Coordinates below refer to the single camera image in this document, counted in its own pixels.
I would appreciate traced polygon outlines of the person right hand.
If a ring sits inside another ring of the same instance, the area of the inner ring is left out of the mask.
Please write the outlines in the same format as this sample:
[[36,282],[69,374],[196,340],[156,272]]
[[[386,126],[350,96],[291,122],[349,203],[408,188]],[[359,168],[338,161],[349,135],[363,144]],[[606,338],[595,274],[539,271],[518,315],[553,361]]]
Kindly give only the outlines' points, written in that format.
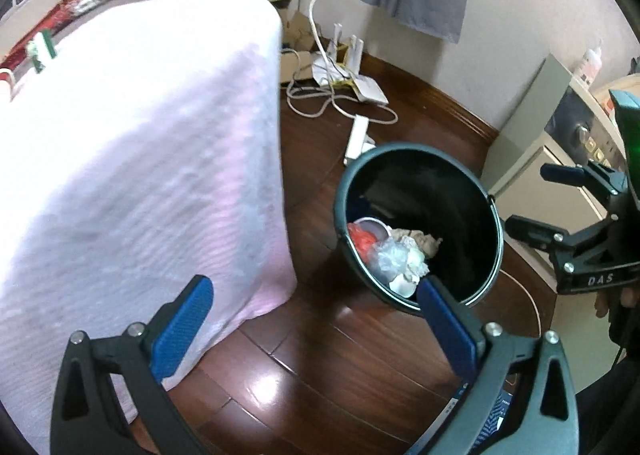
[[632,309],[640,300],[638,284],[624,286],[622,289],[605,289],[597,292],[594,311],[598,319],[603,319],[610,312],[614,300],[625,308]]

